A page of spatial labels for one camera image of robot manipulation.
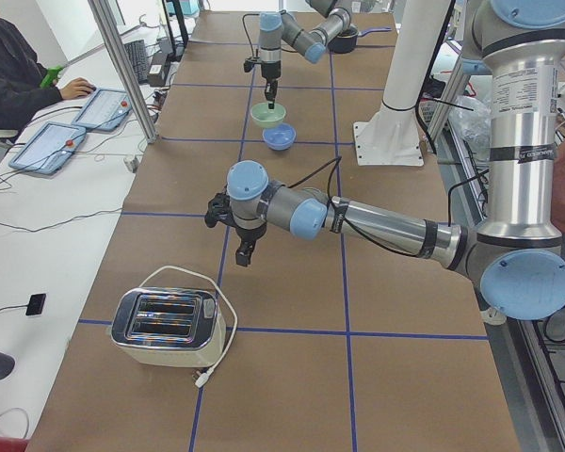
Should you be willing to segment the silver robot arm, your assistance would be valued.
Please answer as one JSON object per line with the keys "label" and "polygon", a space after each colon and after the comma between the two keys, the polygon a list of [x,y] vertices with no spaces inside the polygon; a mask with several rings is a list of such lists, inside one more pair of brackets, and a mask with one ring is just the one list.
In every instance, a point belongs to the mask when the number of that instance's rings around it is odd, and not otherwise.
{"label": "silver robot arm", "polygon": [[244,71],[258,66],[265,79],[266,107],[269,112],[276,105],[278,81],[282,76],[282,45],[285,43],[307,61],[316,64],[326,50],[347,53],[363,35],[352,22],[350,1],[309,1],[323,21],[306,30],[288,11],[262,11],[259,16],[259,39],[252,56],[244,62]]}
{"label": "silver robot arm", "polygon": [[[565,307],[563,236],[551,218],[557,156],[557,68],[565,56],[565,1],[470,1],[459,57],[429,121],[420,115],[425,82],[444,41],[453,5],[411,1],[379,111],[353,126],[360,165],[418,166],[416,133],[430,145],[463,153],[469,165],[453,192],[474,227],[410,218],[303,183],[287,186],[252,160],[231,167],[208,204],[208,227],[223,223],[239,236],[236,262],[250,263],[270,225],[315,238],[322,230],[352,234],[389,252],[432,259],[467,278],[496,311],[543,319]],[[474,163],[473,146],[444,134],[449,108],[472,75],[492,80],[490,150]]]}

